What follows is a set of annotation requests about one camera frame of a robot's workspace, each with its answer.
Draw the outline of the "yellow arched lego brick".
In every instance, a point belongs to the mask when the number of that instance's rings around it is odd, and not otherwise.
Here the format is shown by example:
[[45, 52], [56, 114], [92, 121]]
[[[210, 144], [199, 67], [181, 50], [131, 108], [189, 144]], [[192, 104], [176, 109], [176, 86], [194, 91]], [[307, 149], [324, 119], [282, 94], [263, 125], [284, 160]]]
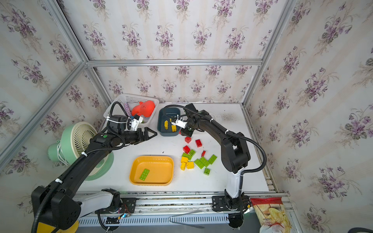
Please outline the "yellow arched lego brick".
[[164, 122], [164, 128], [165, 128], [165, 130], [168, 130], [168, 128], [169, 128], [169, 121], [168, 120], [166, 120]]

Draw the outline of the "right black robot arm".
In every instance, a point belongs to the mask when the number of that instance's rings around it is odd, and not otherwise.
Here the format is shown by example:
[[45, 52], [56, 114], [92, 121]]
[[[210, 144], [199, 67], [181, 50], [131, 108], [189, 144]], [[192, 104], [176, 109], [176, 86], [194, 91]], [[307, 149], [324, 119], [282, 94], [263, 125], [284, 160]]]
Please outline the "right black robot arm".
[[[216, 201], [212, 210], [214, 212], [233, 211], [233, 214], [228, 215], [229, 226], [232, 228], [241, 227], [244, 223], [244, 212], [248, 209], [248, 202], [242, 191], [243, 177], [247, 173], [256, 173], [266, 167], [268, 161], [266, 152], [256, 141], [242, 133], [235, 133], [226, 129], [207, 111], [198, 111], [192, 103], [186, 106], [171, 104], [168, 107], [177, 107], [184, 110], [187, 120], [182, 121], [181, 134], [183, 136], [192, 136], [194, 131], [204, 131], [220, 145], [221, 162], [225, 169], [230, 172], [230, 175], [227, 178], [224, 195], [220, 196], [222, 200]], [[262, 154], [262, 162], [255, 169], [246, 168], [251, 159], [248, 143], [257, 147]]]

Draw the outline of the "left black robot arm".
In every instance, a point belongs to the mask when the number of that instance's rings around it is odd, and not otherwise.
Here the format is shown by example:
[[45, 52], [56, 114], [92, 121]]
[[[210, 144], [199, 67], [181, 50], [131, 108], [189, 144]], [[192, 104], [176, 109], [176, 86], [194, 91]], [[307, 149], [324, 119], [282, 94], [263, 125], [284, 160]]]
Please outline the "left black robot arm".
[[84, 201], [73, 198], [89, 174], [112, 151], [130, 145], [137, 145], [157, 136], [157, 132], [145, 127], [132, 130], [135, 116], [130, 119], [127, 114], [113, 115], [106, 118], [106, 127], [90, 141], [87, 149], [48, 186], [38, 186], [31, 195], [34, 221], [31, 231], [37, 232], [39, 223], [54, 227], [55, 231], [67, 230], [82, 216], [102, 209], [118, 211], [122, 207], [120, 193], [107, 188]]

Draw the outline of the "dark blue plastic tray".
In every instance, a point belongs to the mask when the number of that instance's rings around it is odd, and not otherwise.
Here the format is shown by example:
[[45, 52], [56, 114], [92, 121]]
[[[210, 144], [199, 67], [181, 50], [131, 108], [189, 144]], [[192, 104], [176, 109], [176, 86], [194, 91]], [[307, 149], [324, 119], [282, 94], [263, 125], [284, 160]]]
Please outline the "dark blue plastic tray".
[[177, 136], [180, 132], [180, 127], [173, 125], [176, 117], [180, 115], [180, 110], [175, 107], [162, 108], [158, 114], [157, 130], [161, 136]]

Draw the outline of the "green lego brick small square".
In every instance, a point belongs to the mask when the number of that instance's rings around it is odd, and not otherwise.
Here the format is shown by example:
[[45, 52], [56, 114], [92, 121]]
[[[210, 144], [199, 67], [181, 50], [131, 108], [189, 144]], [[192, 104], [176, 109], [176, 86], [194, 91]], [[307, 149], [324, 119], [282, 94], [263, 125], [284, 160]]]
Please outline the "green lego brick small square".
[[189, 154], [189, 155], [191, 155], [191, 156], [194, 156], [194, 155], [195, 155], [195, 153], [196, 153], [196, 151], [195, 151], [195, 150], [190, 150], [188, 154]]

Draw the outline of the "red toy in basket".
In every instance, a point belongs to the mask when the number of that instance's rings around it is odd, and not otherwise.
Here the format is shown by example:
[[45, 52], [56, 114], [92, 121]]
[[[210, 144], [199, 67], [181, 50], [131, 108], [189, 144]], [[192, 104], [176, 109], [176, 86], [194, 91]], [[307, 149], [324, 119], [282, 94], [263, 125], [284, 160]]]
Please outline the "red toy in basket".
[[139, 115], [144, 117], [150, 117], [155, 109], [155, 103], [153, 101], [139, 102], [139, 105], [132, 109], [132, 115]]

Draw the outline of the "purple bottle in basket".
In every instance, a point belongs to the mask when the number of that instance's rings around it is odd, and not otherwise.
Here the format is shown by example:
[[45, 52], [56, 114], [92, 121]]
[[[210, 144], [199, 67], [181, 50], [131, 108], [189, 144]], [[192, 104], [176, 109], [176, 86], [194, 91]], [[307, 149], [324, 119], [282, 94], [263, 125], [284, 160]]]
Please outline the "purple bottle in basket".
[[129, 107], [129, 104], [128, 103], [124, 103], [123, 107], [124, 107], [124, 110], [125, 110], [125, 113], [127, 114], [127, 116], [131, 117], [132, 116], [132, 112], [131, 112], [131, 109]]

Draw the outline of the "yellow plastic tray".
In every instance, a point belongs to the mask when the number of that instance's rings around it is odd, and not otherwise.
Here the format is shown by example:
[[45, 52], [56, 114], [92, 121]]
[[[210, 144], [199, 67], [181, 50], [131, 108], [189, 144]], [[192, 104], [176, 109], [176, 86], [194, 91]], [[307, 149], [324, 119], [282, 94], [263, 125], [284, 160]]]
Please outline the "yellow plastic tray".
[[[144, 169], [150, 173], [145, 181], [139, 179]], [[173, 180], [174, 161], [168, 156], [145, 155], [136, 158], [132, 164], [129, 180], [134, 185], [166, 186]]]

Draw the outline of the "green lego plate long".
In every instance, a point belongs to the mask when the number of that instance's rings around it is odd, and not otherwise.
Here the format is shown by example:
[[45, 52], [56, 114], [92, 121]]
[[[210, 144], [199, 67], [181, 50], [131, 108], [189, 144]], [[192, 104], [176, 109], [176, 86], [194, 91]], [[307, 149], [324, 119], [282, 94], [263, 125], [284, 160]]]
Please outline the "green lego plate long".
[[200, 168], [200, 169], [204, 169], [206, 166], [205, 166], [205, 164], [204, 164], [204, 162], [201, 160], [201, 159], [196, 159], [195, 161], [194, 161], [194, 163], [198, 166], [198, 168]]

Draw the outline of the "green desk fan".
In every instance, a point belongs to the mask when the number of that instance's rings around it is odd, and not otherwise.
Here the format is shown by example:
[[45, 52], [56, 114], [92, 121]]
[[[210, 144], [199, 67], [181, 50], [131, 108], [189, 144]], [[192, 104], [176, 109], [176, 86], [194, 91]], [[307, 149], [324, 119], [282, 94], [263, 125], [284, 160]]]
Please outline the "green desk fan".
[[[49, 146], [48, 158], [54, 163], [69, 166], [88, 148], [90, 140], [96, 134], [96, 129], [87, 122], [72, 124], [65, 128], [60, 140]], [[93, 181], [101, 178], [110, 170], [113, 163], [114, 154], [110, 153], [99, 162], [86, 180]]]

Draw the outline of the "snack bag red top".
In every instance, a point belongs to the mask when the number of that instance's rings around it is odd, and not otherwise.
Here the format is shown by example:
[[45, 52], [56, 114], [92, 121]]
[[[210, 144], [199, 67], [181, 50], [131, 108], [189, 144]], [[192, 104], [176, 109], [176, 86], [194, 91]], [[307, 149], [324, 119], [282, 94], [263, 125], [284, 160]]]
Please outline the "snack bag red top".
[[281, 197], [251, 198], [260, 233], [290, 233], [292, 226]]

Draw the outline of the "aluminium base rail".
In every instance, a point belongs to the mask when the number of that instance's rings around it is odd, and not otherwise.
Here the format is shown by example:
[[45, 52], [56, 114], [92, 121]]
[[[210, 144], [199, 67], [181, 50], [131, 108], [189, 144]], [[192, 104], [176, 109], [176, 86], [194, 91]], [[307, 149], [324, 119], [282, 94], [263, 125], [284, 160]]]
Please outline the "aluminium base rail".
[[80, 227], [162, 226], [184, 225], [200, 227], [206, 224], [229, 224], [239, 214], [256, 217], [253, 198], [281, 198], [289, 221], [296, 230], [296, 218], [290, 200], [285, 193], [247, 193], [243, 206], [229, 209], [221, 192], [121, 192], [123, 207], [115, 212], [103, 211], [79, 219]]

